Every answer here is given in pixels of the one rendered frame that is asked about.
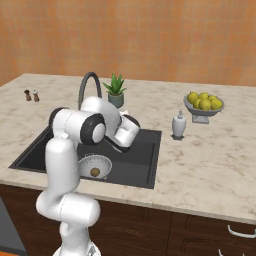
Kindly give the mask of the white colander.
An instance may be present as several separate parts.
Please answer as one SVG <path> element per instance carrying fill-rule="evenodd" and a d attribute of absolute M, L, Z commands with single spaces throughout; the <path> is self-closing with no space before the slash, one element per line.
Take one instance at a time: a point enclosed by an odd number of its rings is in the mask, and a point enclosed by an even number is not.
<path fill-rule="evenodd" d="M 106 179 L 111 172 L 112 162 L 103 155 L 88 155 L 79 161 L 78 167 L 83 177 Z M 100 174 L 97 177 L 93 177 L 90 174 L 92 168 L 98 168 L 100 170 Z"/>

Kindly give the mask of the white soap dispenser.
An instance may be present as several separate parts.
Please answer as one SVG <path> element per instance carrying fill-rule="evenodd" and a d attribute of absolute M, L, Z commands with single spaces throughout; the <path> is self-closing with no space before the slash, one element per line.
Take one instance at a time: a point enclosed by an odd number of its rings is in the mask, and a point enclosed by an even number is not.
<path fill-rule="evenodd" d="M 172 137 L 174 139 L 182 139 L 186 128 L 186 117 L 183 115 L 182 111 L 173 117 L 172 120 Z"/>

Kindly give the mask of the green plant in grey pot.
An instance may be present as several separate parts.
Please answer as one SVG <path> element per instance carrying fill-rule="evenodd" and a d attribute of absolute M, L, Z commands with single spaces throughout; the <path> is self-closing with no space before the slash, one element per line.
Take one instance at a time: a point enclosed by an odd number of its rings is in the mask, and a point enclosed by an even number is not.
<path fill-rule="evenodd" d="M 124 79 L 122 75 L 116 76 L 115 74 L 112 74 L 110 84 L 104 83 L 108 93 L 108 101 L 116 108 L 121 108 L 124 105 L 125 88 L 123 88 L 123 84 Z"/>

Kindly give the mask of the black sink basin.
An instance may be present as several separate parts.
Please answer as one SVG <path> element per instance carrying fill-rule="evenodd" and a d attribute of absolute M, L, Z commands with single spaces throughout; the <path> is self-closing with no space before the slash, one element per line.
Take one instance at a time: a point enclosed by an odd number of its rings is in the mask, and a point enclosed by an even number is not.
<path fill-rule="evenodd" d="M 112 169 L 102 182 L 153 189 L 161 135 L 161 131 L 141 129 L 126 153 L 117 152 L 106 140 L 95 146 L 79 144 L 78 159 L 90 154 L 103 155 L 111 160 Z M 46 127 L 10 168 L 45 173 L 45 147 L 52 137 L 51 129 Z"/>

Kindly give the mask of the grey dishwasher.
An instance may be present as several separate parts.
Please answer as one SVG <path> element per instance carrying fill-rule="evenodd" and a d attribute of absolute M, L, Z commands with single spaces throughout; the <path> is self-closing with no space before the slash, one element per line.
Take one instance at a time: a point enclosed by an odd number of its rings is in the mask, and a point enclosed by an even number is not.
<path fill-rule="evenodd" d="M 0 252 L 28 256 L 4 202 L 0 198 Z"/>

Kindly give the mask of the grey fruit bowl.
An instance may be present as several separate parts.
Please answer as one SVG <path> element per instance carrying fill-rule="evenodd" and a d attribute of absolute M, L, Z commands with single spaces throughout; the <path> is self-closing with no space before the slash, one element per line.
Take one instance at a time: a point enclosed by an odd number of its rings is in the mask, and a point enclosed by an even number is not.
<path fill-rule="evenodd" d="M 195 109 L 193 105 L 188 102 L 187 97 L 184 97 L 183 101 L 184 101 L 184 105 L 192 115 L 193 123 L 208 124 L 209 118 L 221 112 L 225 107 L 225 104 L 222 104 L 222 107 L 220 109 L 204 111 L 200 109 Z"/>

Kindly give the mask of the dark brown cabinet door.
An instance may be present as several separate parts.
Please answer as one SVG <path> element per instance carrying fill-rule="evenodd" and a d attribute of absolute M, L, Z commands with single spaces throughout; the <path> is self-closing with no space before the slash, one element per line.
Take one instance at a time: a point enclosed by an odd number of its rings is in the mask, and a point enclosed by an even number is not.
<path fill-rule="evenodd" d="M 52 256 L 61 245 L 59 223 L 35 209 L 38 190 L 0 185 L 0 197 L 28 252 Z M 166 256 L 171 214 L 102 201 L 99 221 L 89 229 L 102 256 Z"/>
<path fill-rule="evenodd" d="M 173 213 L 166 256 L 219 256 L 218 249 L 233 256 L 256 256 L 256 239 L 234 236 L 227 225 L 244 234 L 256 229 L 251 224 Z"/>

